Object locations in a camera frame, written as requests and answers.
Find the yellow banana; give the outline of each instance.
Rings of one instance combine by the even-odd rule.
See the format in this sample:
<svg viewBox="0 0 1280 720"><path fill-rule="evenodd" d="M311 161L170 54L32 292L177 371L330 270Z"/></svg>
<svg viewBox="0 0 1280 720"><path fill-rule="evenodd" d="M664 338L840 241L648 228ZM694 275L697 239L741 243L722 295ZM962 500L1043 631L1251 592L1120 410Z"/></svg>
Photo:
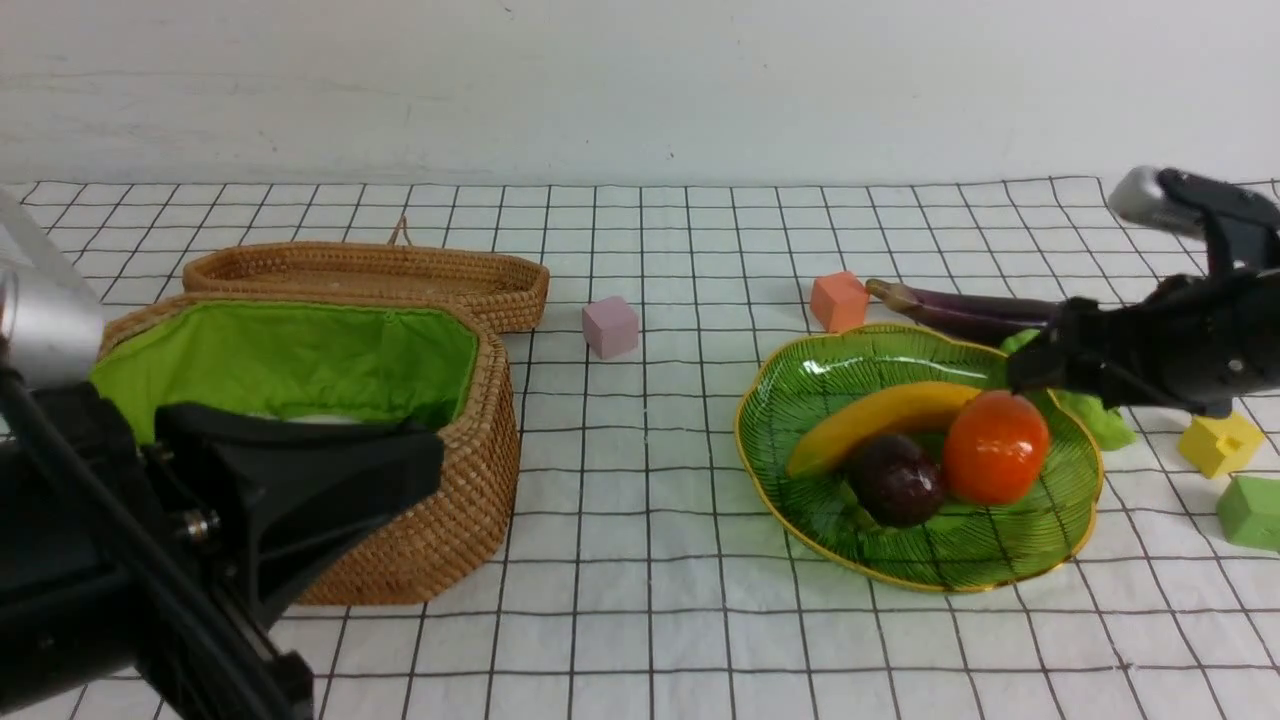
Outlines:
<svg viewBox="0 0 1280 720"><path fill-rule="evenodd" d="M876 391L818 423L787 460L792 478L829 473L874 436L945 430L982 391L948 382L920 382Z"/></svg>

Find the woven rattan basket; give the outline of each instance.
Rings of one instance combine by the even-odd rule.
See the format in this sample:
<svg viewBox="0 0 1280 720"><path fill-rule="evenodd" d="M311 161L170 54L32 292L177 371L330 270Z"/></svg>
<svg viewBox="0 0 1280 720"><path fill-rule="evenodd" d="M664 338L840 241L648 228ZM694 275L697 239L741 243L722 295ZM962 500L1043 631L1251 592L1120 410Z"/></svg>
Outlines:
<svg viewBox="0 0 1280 720"><path fill-rule="evenodd" d="M305 292L407 301L444 297L497 333L538 327L550 282L545 266L494 252L397 246L399 231L387 245L282 242L229 247L188 263L182 284L187 292Z"/></svg>
<svg viewBox="0 0 1280 720"><path fill-rule="evenodd" d="M439 436L445 459L440 489L334 564L301 598L306 605L413 605L465 578L502 544L520 471L511 370L500 338L484 322L442 296L337 297L333 293L196 292L164 300L108 325L102 356L122 342L197 304L265 300L338 306L434 307L453 315L477 340L471 384L461 413Z"/></svg>

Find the basket handle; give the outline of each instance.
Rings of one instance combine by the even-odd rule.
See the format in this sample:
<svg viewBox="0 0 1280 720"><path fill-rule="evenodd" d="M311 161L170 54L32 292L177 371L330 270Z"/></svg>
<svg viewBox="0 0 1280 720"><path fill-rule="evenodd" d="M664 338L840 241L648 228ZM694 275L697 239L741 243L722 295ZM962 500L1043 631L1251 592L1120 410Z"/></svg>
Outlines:
<svg viewBox="0 0 1280 720"><path fill-rule="evenodd" d="M396 245L396 241L399 240L401 233L404 234L404 245L408 245L410 247L412 247L413 246L413 241L410 240L410 237L408 237L408 217L407 215L401 215L399 222L396 223L394 228L392 228L392 236L389 238L387 238L387 245Z"/></svg>

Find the purple eggplant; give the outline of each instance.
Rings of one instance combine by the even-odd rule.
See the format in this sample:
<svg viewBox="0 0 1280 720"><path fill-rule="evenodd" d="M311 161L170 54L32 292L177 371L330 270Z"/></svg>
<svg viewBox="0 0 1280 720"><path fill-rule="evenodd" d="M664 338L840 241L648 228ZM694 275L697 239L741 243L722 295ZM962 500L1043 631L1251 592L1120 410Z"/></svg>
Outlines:
<svg viewBox="0 0 1280 720"><path fill-rule="evenodd" d="M1043 328L1056 302L987 295L955 295L904 283L867 281L867 292L890 310L956 340L1000 347L1010 336Z"/></svg>

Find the gold rim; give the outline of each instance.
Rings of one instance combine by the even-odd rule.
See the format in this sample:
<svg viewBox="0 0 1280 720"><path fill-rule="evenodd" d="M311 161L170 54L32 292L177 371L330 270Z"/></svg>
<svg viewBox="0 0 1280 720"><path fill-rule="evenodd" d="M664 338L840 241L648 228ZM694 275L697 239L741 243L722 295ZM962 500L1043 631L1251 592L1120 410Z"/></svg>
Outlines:
<svg viewBox="0 0 1280 720"><path fill-rule="evenodd" d="M1080 429L1080 432L1084 434L1084 438L1089 441L1089 448L1093 450L1093 457L1097 461L1096 465L1098 468L1097 479L1094 480L1094 488L1093 488L1093 502L1089 505L1089 527L1087 527L1084 529L1084 534L1080 537L1080 542L1075 543L1075 547L1071 548L1071 551L1066 555L1066 557L1064 557L1056 565L1052 565L1052 566L1046 568L1043 570L1039 570L1037 573L1030 573L1028 575L1019 575L1016 578L1010 578L1007 580L1002 580L1000 583L992 583L992 584L988 584L988 585L968 585L968 587L963 587L963 588L943 588L943 587L940 587L940 585L927 585L927 584L923 584L923 583L913 583L910 580L902 580L902 579L899 579L899 578L893 578L891 575L886 575L886 574L883 574L883 573L881 573L878 570L873 570L873 569L870 569L870 568L868 568L865 565L861 565L859 562L854 562L852 560L849 560L847 557L841 557L840 555L836 555L835 552L831 552L826 547L822 547L820 544L818 544L817 542L814 542L812 538L809 538L809 536L801 533L795 525L791 524L790 520L787 520L786 518L782 516L782 512L780 512L778 509L773 506L773 502L769 501L768 495L764 492L764 486L760 484L760 478L758 478L756 474L755 474L755 470L751 469L751 464L749 462L748 456L746 456L746 450L742 447L742 434L741 434L741 432L739 432L739 428L742 424L742 409L746 407L746 401L750 400L750 397L753 395L755 395L755 392L759 389L759 387L760 387L760 379L764 377L764 372L773 363L773 360L778 355L781 355L785 350L788 350L791 347L795 347L795 346L799 346L799 345L803 345L803 343L806 343L806 342L812 342L812 341L815 341L815 340L823 340L823 338L831 338L831 337L841 337L841 334L852 334L852 333L856 333L856 332L860 332L860 331L864 331L864 329L868 329L868 328L896 328L896 329L904 329L904 331L911 331L911 332L924 333L924 334L933 336L934 338L941 340L942 342L947 342L950 345L955 345L955 346L959 346L959 347L972 347L974 350L979 350L982 352L986 352L988 355L993 355L993 356L1001 357L1001 359L1009 357L1009 354L1001 352L1000 350L996 350L995 347L987 347L984 345L978 345L978 343L973 343L973 342L965 342L965 341L961 341L961 340L955 340L955 338L947 337L947 336L945 336L945 334L942 334L942 333L940 333L937 331L933 331L931 328L923 328L923 327L916 327L916 325L908 325L905 323L873 323L870 325L863 325L860 328L851 329L851 331L849 331L846 333L820 333L820 334L813 334L813 336L803 337L800 340L794 340L794 341L791 341L791 342L788 342L786 345L782 345L781 347L778 347L777 350L774 350L773 352L771 352L769 356L768 356L768 359L765 359L764 363L760 364L760 369L756 370L755 378L751 380L751 389L749 389L746 393L742 395L742 398L737 404L737 411L733 414L733 442L735 442L735 445L737 445L737 457L742 462L742 468L746 470L746 474L751 477L751 483L755 486L755 493L758 496L760 496L760 501L764 502L764 506L769 509L769 514L772 514L773 518L778 520L778 523L782 523L782 527L788 533L791 533L792 537L795 537L796 539L799 539L800 542L803 542L809 550L817 552L822 557L824 557L827 560L831 560L832 562L836 562L837 565L841 565L842 568L847 568L850 570L854 570L856 573L867 575L867 577L872 578L873 580L879 580L882 583L887 583L887 584L891 584L891 585L897 585L900 588L906 588L906 589L913 589L913 591L920 591L920 592L931 592L931 593L948 593L948 592L952 592L952 593L980 593L980 592L989 592L989 591L1004 588L1004 587L1009 587L1009 585L1012 585L1012 584L1016 584L1016 583L1032 580L1032 579L1039 578L1042 575L1047 575L1047 574L1052 573L1053 570L1057 570L1062 565L1066 565L1073 559L1075 559L1075 556L1079 555L1079 552L1082 550L1084 550L1084 546L1088 544L1089 539L1093 537L1093 529L1097 525L1097 520L1098 520L1098 498L1102 496L1102 488L1103 488L1103 486L1106 483L1106 474L1105 474L1105 470L1102 468L1102 451L1098 448L1097 441L1093 439L1093 436L1084 427L1084 424L1080 423L1079 418L1076 418L1070 410L1066 410L1065 407L1062 407L1061 404L1059 404L1057 395L1053 393L1053 391L1048 391L1048 398L1050 398L1050 401L1053 402L1053 407L1056 407L1060 413L1065 414L1073 423L1075 423L1075 427Z"/></svg>

